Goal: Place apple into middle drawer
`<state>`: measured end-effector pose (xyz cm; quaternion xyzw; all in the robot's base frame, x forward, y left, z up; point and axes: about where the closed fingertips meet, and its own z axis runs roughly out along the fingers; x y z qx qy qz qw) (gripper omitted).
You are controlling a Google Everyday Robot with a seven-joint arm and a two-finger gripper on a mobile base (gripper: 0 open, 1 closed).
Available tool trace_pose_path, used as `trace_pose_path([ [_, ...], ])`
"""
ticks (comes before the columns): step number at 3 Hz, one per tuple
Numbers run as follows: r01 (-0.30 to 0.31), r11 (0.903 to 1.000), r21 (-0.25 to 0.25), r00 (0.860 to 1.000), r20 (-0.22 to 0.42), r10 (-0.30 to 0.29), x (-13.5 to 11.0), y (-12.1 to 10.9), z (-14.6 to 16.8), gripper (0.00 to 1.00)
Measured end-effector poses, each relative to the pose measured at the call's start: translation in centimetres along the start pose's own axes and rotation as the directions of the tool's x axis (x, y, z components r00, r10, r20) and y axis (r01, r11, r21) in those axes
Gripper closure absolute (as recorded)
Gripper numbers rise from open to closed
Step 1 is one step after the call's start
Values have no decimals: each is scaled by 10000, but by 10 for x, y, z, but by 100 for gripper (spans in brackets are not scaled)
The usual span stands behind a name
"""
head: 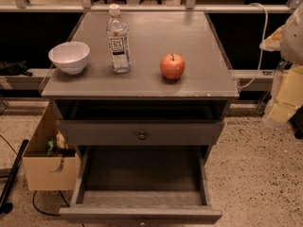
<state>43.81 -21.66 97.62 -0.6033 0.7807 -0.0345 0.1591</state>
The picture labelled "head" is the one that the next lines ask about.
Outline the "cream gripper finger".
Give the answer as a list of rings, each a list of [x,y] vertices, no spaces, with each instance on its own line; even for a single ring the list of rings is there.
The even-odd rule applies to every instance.
[[[273,34],[264,39],[259,45],[259,48],[269,52],[279,51],[283,28],[284,26],[280,26]]]
[[[278,71],[273,80],[271,96],[262,122],[266,126],[281,126],[303,106],[303,67]]]

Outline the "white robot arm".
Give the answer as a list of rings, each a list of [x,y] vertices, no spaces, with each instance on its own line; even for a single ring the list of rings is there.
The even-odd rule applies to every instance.
[[[267,127],[278,127],[303,106],[303,4],[259,48],[279,51],[281,58],[292,65],[286,72],[275,74],[272,97],[262,118]]]

